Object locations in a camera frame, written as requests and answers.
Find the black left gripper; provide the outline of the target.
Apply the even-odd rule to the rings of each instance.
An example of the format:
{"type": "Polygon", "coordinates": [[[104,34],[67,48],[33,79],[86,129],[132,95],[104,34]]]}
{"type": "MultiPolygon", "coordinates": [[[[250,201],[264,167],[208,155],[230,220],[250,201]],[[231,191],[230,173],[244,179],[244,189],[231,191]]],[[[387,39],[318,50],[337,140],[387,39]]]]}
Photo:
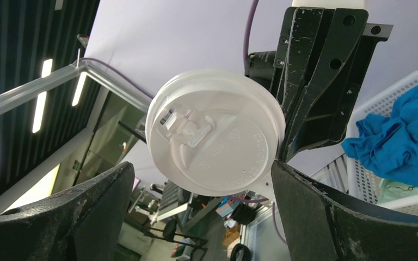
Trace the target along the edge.
{"type": "Polygon", "coordinates": [[[393,29],[367,18],[362,9],[290,7],[276,50],[245,60],[245,75],[270,90],[284,114],[282,161],[345,137],[376,45],[393,29]]]}

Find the white coffee cup lid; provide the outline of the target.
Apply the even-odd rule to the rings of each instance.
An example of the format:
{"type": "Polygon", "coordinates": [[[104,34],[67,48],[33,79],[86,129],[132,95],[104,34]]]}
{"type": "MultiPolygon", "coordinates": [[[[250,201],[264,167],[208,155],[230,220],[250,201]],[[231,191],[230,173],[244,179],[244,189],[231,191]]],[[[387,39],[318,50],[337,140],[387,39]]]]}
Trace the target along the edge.
{"type": "Polygon", "coordinates": [[[181,188],[205,196],[250,190],[273,200],[271,168],[285,128],[278,101],[262,85],[204,69],[162,86],[145,134],[156,168],[181,188]]]}

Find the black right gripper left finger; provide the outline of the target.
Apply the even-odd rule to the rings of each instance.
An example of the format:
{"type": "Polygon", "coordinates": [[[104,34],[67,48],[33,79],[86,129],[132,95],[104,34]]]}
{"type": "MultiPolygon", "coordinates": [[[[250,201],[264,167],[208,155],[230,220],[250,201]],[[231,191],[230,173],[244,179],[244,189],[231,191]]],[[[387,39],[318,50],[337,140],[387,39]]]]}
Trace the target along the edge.
{"type": "Polygon", "coordinates": [[[0,214],[0,260],[113,260],[134,178],[124,162],[0,214]]]}

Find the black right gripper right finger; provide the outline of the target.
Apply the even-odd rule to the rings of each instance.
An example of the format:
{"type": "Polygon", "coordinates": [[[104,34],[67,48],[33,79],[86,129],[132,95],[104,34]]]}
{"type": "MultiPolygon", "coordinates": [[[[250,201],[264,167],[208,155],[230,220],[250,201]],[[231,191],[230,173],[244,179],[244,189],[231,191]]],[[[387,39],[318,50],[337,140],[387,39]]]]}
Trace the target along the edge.
{"type": "Polygon", "coordinates": [[[418,260],[418,216],[367,203],[280,161],[271,175],[292,260],[418,260]]]}

